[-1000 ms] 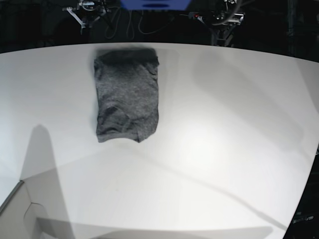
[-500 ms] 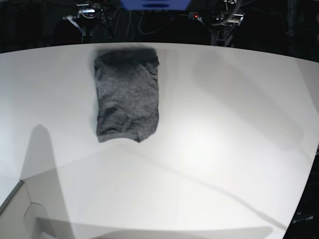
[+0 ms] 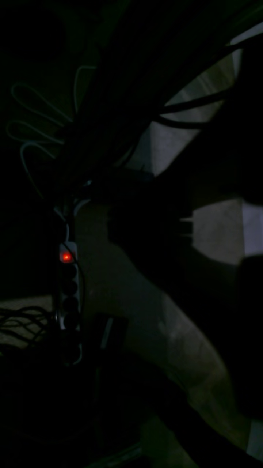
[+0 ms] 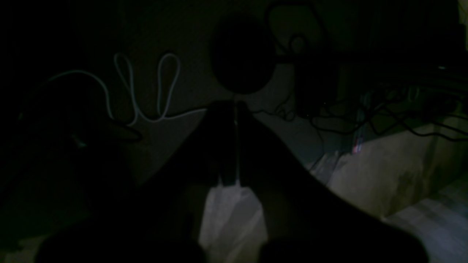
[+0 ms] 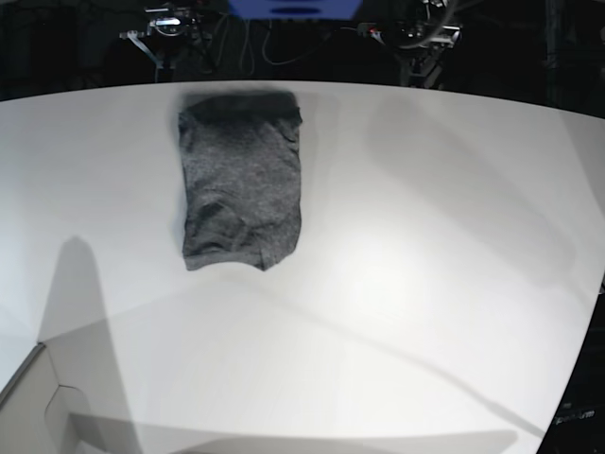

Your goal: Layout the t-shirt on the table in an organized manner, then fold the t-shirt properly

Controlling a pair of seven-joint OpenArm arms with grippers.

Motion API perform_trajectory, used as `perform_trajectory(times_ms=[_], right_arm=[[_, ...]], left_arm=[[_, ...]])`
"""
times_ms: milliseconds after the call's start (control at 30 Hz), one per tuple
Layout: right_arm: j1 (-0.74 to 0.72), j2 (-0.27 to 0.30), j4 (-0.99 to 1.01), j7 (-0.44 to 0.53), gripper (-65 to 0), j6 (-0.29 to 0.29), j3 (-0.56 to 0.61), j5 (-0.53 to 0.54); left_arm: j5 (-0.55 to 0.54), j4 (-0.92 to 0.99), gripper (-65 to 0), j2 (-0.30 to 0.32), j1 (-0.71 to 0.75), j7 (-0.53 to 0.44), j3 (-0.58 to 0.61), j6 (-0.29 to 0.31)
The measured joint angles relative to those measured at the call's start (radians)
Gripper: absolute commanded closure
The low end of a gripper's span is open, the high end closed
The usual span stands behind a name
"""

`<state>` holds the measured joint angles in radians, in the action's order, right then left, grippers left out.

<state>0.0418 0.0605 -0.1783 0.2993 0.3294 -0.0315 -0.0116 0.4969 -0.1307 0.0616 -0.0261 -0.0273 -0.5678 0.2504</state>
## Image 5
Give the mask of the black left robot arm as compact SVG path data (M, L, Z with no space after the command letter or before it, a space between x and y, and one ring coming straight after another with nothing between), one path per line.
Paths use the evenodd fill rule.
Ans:
M456 18L460 2L389 1L385 19L369 26L399 66L399 84L430 88L441 72L441 59L461 38Z

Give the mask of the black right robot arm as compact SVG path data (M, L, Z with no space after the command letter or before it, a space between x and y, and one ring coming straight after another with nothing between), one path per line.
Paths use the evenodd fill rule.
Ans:
M171 82L178 62L197 57L203 74L213 74L216 60L211 54L213 35L203 29L204 13L195 3L166 2L145 7L147 25L144 30L119 33L122 41L130 42L153 63L154 82Z

